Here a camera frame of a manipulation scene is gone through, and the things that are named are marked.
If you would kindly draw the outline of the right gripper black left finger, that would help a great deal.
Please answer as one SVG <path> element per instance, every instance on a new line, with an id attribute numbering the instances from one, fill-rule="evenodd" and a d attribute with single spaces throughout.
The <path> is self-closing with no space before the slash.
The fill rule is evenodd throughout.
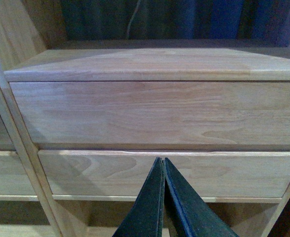
<path id="1" fill-rule="evenodd" d="M 156 158 L 130 212 L 115 237 L 161 237 L 164 217 L 165 172 Z"/>

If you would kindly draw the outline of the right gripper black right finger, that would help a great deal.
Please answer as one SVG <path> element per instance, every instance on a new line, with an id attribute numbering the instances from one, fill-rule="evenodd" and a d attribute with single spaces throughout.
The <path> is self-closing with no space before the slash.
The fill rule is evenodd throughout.
<path id="1" fill-rule="evenodd" d="M 236 237 L 202 200 L 170 159 L 165 158 L 165 209 L 171 237 Z"/>

